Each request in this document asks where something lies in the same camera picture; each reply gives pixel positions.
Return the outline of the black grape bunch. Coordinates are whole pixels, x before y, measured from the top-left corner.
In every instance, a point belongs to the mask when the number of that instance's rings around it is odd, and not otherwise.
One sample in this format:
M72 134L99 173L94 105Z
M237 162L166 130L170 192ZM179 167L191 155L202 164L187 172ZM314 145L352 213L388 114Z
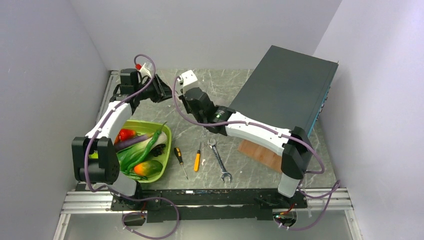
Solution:
M164 153L164 150L166 148L165 144L158 144L155 147L152 148L152 150L150 151L150 153L154 156L154 157L158 157L160 155L162 155Z

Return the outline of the green orange mango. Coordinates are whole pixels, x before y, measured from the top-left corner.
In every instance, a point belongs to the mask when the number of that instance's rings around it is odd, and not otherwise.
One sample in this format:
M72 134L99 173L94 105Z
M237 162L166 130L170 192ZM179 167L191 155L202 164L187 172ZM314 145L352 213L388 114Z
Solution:
M147 160L139 163L133 168L133 171L138 176L149 177L151 175L160 173L163 169L161 162L157 160Z

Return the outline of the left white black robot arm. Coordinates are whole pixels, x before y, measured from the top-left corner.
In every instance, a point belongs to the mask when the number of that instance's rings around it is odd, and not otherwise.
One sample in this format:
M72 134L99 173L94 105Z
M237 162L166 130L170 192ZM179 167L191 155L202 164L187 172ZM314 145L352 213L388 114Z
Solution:
M134 114L142 100L160 103L171 98L171 89L156 73L153 66L137 64L120 71L120 83L109 100L106 112L85 136L71 142L75 179L85 182L92 192L108 189L124 196L124 204L139 209L144 196L140 184L119 168L114 140L124 123Z

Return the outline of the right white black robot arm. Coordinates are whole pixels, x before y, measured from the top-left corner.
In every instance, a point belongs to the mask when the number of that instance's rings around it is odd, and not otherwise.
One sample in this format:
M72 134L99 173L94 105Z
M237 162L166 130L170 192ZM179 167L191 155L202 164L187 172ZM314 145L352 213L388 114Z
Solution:
M250 141L281 156L282 175L275 200L282 208L295 201L295 192L314 152L304 129L296 126L289 130L255 121L232 108L215 105L199 87L180 89L178 93L195 124L214 134Z

